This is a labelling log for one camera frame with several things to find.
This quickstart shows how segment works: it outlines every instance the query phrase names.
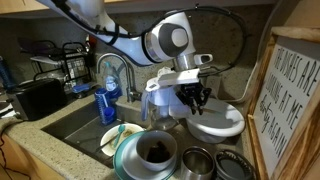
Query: kitchen sink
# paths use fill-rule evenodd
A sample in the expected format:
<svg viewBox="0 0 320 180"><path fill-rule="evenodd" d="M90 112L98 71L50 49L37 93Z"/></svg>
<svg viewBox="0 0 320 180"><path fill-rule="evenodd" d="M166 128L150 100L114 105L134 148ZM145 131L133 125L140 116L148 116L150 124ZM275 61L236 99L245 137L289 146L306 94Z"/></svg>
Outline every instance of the kitchen sink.
<svg viewBox="0 0 320 180"><path fill-rule="evenodd" d="M95 153L103 135L114 126L121 123L134 123L147 128L150 121L141 121L139 111L116 106L117 120L110 125L103 125L96 104L90 103L60 120L46 126L42 130L68 145L78 149L88 156L112 168L112 158L102 151Z"/></svg>

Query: faucet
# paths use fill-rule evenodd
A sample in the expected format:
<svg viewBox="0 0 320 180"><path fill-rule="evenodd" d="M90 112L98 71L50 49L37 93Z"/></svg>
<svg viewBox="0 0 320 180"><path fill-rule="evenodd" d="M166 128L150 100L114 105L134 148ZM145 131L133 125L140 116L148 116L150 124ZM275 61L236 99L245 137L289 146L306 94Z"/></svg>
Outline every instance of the faucet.
<svg viewBox="0 0 320 180"><path fill-rule="evenodd" d="M131 82L131 75L129 71L129 66L127 61L120 55L115 54L115 53L106 53L103 54L102 56L99 57L98 62L97 62L97 74L100 73L100 64L103 59L107 57L116 57L121 60L121 62L124 64L124 67L126 69L126 76L127 76L127 102L134 102L135 100L141 100L141 93L137 92L133 87L132 87L132 82Z"/></svg>

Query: plate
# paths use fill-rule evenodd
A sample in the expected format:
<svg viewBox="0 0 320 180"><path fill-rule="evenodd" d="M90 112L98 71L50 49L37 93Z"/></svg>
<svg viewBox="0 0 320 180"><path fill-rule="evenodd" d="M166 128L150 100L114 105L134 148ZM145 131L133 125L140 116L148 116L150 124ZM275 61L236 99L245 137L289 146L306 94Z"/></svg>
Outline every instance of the plate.
<svg viewBox="0 0 320 180"><path fill-rule="evenodd" d="M138 159L136 144L145 132L135 133L126 138L118 147L113 158L113 165L121 179L168 179L175 171L177 160L164 170L155 172L146 169Z"/></svg>
<svg viewBox="0 0 320 180"><path fill-rule="evenodd" d="M114 148L113 147L113 143L114 140L111 141L109 144L107 144L103 149L102 152L104 154L106 154L107 156L112 156L114 155L114 153L116 152L116 149L119 147L119 145L121 144L121 142L126 139L127 137L129 137L131 134L134 134L136 132L139 131L143 131L144 129L136 124L124 124L126 126L125 130L123 131L123 133L121 134L120 138L119 138L119 142L118 145ZM106 143L107 141L109 141L112 137L114 137L115 135L118 134L118 128L120 125L117 125L113 128L111 128L108 132L106 132L103 137L101 138L100 141L100 146L103 145L104 143Z"/></svg>

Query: dish soap bottle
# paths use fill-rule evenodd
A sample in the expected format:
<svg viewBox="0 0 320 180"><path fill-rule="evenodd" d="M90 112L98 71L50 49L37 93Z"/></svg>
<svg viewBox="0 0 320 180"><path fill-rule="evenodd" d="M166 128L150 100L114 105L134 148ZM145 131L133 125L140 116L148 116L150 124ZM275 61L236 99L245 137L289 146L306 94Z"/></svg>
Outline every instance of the dish soap bottle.
<svg viewBox="0 0 320 180"><path fill-rule="evenodd" d="M105 88L109 92L110 100L115 101L122 95L122 91L119 85L119 78L111 67L109 62L105 62L106 68L104 72Z"/></svg>

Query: granite countertop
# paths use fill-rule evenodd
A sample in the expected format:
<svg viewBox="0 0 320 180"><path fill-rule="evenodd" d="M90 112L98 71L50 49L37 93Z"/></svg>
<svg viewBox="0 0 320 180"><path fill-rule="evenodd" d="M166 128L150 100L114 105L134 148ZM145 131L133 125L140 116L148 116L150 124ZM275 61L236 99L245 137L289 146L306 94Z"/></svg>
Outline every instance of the granite countertop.
<svg viewBox="0 0 320 180"><path fill-rule="evenodd" d="M20 146L24 147L35 157L39 158L42 162L67 179L118 179L114 169L109 169L100 162L41 130L93 101L93 95L76 100L43 119L14 125L6 131L6 134ZM124 106L133 106L134 108L140 106L140 102L135 102L133 104L126 103L125 97L120 98L118 103L123 103ZM18 120L14 117L0 120L0 129L3 129L8 123L15 121ZM240 151L252 163L253 158L250 151L250 145L248 145L247 134L248 132L245 129L240 136L240 140L238 140L240 144L220 146L238 152ZM170 179L179 179L179 174L180 172L178 169Z"/></svg>

